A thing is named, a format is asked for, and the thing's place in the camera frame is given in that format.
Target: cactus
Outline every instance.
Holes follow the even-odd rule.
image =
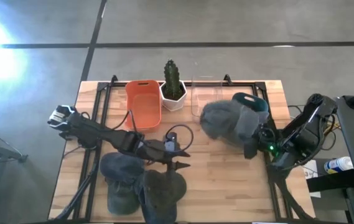
[[[179,84],[178,67],[169,60],[164,67],[165,90],[164,96],[170,100],[179,100],[184,94]]]

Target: white pot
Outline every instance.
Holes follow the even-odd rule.
[[[183,81],[179,81],[179,83],[182,85],[182,87],[184,88],[184,92],[185,92],[181,96],[181,98],[179,98],[179,100],[169,100],[169,99],[164,98],[162,87],[165,85],[165,82],[160,86],[160,94],[162,95],[162,104],[169,111],[176,111],[176,110],[181,109],[184,106],[184,101],[187,97],[187,88],[185,87],[185,84]]]

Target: orange plastic basket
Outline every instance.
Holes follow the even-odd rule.
[[[131,81],[126,85],[127,110],[134,115],[138,131],[154,131],[162,119],[162,104],[159,84],[155,80]],[[134,129],[131,116],[126,126]]]

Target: potted plant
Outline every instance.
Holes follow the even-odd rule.
[[[183,81],[179,80],[178,67],[169,60],[164,67],[165,82],[160,86],[162,104],[169,111],[176,111],[184,106],[187,89]]]

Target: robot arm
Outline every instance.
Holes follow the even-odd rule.
[[[169,133],[164,141],[145,140],[136,131],[115,130],[102,126],[80,114],[73,106],[58,106],[48,122],[51,128],[61,131],[63,138],[75,136],[84,148],[94,149],[99,139],[109,142],[117,151],[128,156],[167,164],[167,170],[177,170],[190,166],[172,162],[176,156],[190,157],[181,150],[176,133]]]
[[[304,106],[303,112],[291,121],[282,131],[276,143],[279,153],[272,165],[279,170],[288,171],[310,161],[321,149],[327,131],[327,123],[332,117],[334,125],[337,105],[332,99],[313,94]]]

